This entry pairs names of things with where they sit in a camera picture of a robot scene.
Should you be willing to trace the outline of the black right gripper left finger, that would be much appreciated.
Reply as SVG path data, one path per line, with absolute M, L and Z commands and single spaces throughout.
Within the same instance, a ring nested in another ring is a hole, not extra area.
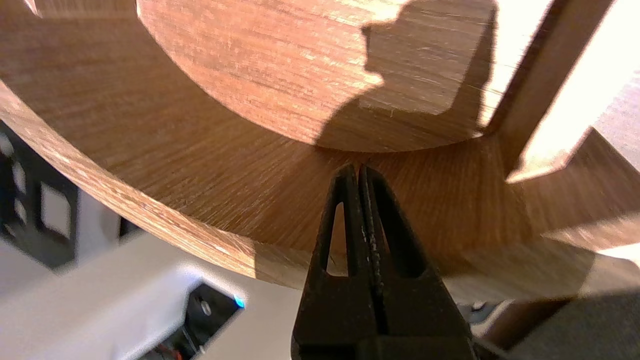
M 327 271 L 338 205 L 343 206 L 347 275 Z M 361 360 L 377 334 L 370 247 L 355 168 L 333 178 L 291 335 L 293 360 Z

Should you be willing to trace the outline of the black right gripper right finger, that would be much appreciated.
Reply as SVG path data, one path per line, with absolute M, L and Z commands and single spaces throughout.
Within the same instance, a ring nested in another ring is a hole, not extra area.
M 359 198 L 384 335 L 470 338 L 468 323 L 381 173 L 359 169 Z

